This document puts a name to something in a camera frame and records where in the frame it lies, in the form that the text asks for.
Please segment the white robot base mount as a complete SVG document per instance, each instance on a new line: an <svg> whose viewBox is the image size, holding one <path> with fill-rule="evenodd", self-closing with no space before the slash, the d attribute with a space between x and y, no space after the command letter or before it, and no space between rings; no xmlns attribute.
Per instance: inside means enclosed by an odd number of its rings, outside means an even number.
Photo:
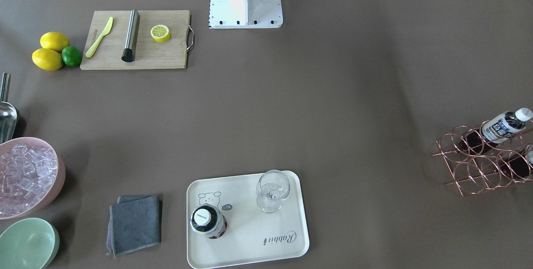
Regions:
<svg viewBox="0 0 533 269"><path fill-rule="evenodd" d="M210 0L211 29L269 29L283 26L281 0Z"/></svg>

